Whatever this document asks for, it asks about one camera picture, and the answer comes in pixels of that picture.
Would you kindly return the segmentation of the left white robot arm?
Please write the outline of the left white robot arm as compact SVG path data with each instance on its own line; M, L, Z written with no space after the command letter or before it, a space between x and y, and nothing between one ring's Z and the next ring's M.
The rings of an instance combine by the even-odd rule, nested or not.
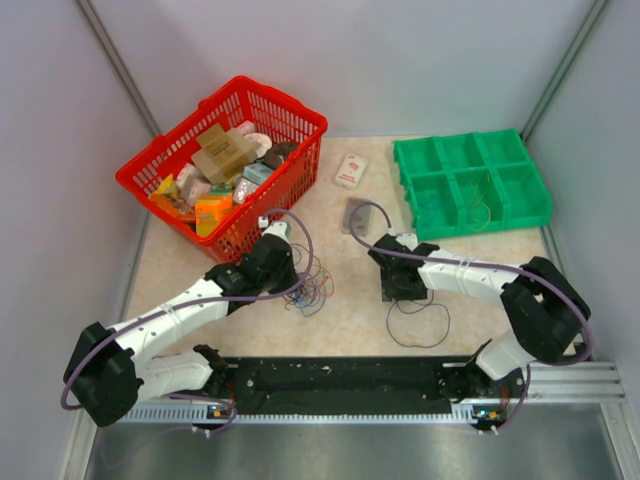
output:
M175 356L162 351L188 333L224 319L245 305L275 299L299 281L287 223L267 227L239 261L212 267L173 299L141 317L105 327L99 322L79 335L63 374L73 394L99 427L123 418L136 404L181 390L216 396L227 374L218 354L203 346Z

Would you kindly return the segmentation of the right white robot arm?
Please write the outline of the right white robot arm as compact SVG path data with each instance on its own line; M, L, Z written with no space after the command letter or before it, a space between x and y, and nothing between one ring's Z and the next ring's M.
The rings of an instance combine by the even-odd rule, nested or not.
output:
M508 330L442 378L446 396L457 400L487 396L509 374L533 362L569 366L592 354L591 311L546 258L535 256L522 265L483 262L420 243L413 234L385 234L368 254L394 300L447 291L503 307Z

